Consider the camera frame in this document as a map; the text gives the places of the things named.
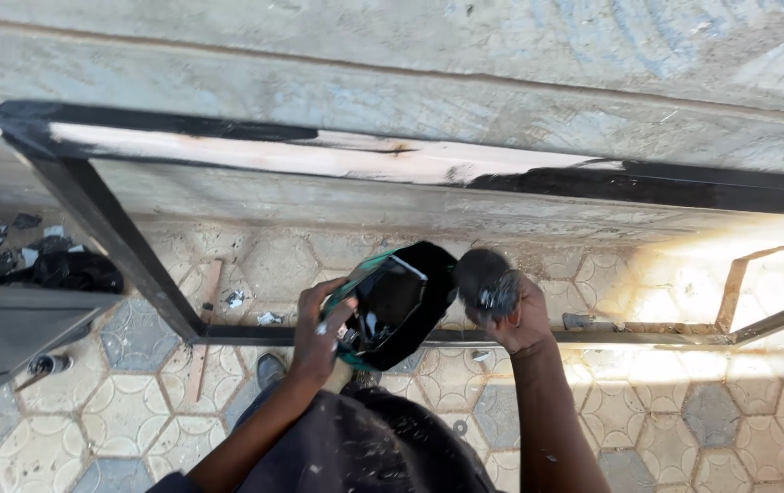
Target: person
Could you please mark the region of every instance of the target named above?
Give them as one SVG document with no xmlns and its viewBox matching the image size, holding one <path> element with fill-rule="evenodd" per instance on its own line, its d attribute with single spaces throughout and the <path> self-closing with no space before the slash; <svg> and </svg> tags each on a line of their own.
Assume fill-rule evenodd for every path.
<svg viewBox="0 0 784 493">
<path fill-rule="evenodd" d="M 482 328 L 507 349 L 514 369 L 521 491 L 610 492 L 578 423 L 544 296 L 518 275 L 516 314 Z M 288 371 L 270 354 L 259 358 L 264 389 L 231 435 L 187 475 L 172 473 L 150 493 L 496 491 L 474 450 L 419 404 L 364 382 L 340 394 L 321 390 L 337 340 L 335 330 L 320 329 L 319 310 L 344 282 L 300 294 Z M 324 323 L 341 326 L 356 308 L 354 298 L 344 300 Z"/>
</svg>

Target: wooden stick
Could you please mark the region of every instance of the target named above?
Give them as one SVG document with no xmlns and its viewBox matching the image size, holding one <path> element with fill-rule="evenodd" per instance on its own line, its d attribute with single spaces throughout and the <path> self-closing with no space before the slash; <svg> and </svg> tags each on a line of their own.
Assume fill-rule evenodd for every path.
<svg viewBox="0 0 784 493">
<path fill-rule="evenodd" d="M 215 302 L 218 297 L 218 281 L 222 276 L 223 261 L 215 259 L 210 264 L 210 274 L 206 276 L 206 290 L 203 292 L 203 305 L 200 311 L 200 320 L 204 324 L 212 321 L 215 311 Z M 188 375 L 188 385 L 185 387 L 185 402 L 195 403 L 200 399 L 200 387 L 203 385 L 203 367 L 206 366 L 206 346 L 197 344 L 191 354 L 191 369 Z"/>
</svg>

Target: paint-covered hand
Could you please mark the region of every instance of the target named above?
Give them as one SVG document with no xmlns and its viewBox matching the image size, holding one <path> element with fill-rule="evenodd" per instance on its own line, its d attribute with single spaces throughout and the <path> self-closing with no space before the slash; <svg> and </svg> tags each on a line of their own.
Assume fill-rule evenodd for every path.
<svg viewBox="0 0 784 493">
<path fill-rule="evenodd" d="M 337 330 L 348 320 L 358 302 L 346 298 L 337 304 L 325 320 L 319 321 L 321 302 L 334 289 L 346 282 L 345 277 L 319 283 L 300 293 L 295 329 L 295 356 L 286 376 L 304 392 L 316 392 L 328 381 L 334 370 L 337 351 Z"/>
<path fill-rule="evenodd" d="M 468 318 L 511 354 L 553 337 L 547 318 L 547 302 L 541 288 L 522 273 L 517 273 L 517 291 L 519 302 L 507 317 L 487 320 L 480 317 L 476 309 L 465 308 Z"/>
</svg>

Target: paving stone floor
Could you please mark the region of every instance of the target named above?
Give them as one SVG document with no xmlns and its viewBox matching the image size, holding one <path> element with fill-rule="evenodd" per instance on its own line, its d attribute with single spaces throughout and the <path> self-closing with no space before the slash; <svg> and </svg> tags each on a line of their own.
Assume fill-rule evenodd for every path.
<svg viewBox="0 0 784 493">
<path fill-rule="evenodd" d="M 59 224 L 46 217 L 42 226 Z M 74 241 L 86 241 L 63 222 Z M 277 325 L 296 321 L 294 299 L 312 283 L 345 275 L 372 252 L 407 244 L 401 235 L 251 228 L 172 221 L 139 226 L 197 305 L 209 263 L 225 261 L 216 318 Z M 41 236 L 12 231 L 1 248 Z M 430 238 L 454 255 L 475 241 L 496 247 L 544 288 L 551 323 L 564 312 L 613 320 L 710 322 L 728 258 L 691 258 L 635 248 L 494 244 Z M 235 291 L 243 303 L 225 303 Z M 734 329 L 784 308 L 784 255 L 754 262 Z M 469 324 L 454 305 L 441 325 Z M 75 366 L 12 395 L 0 388 L 0 493 L 140 491 L 197 463 L 257 394 L 264 351 L 214 346 L 195 404 L 184 401 L 190 351 L 138 294 L 64 349 Z M 484 459 L 496 485 L 519 490 L 519 420 L 507 354 L 420 350 L 382 385 L 436 412 Z M 590 441 L 615 492 L 784 491 L 784 332 L 737 353 L 563 351 L 565 372 Z"/>
</svg>

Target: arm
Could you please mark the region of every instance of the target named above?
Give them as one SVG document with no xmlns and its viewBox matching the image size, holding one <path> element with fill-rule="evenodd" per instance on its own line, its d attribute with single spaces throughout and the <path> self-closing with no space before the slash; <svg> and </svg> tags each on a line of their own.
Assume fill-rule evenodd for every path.
<svg viewBox="0 0 784 493">
<path fill-rule="evenodd" d="M 510 353 L 520 413 L 520 489 L 610 493 L 578 422 L 538 286 L 519 276 L 513 315 L 483 324 Z M 469 317 L 478 320 L 476 314 Z"/>
<path fill-rule="evenodd" d="M 321 302 L 344 278 L 320 283 L 300 293 L 295 356 L 273 395 L 231 436 L 198 463 L 188 477 L 201 493 L 231 493 L 307 409 L 334 368 L 337 331 L 316 331 Z M 340 327 L 353 314 L 354 298 L 334 307 L 328 327 Z"/>
</svg>

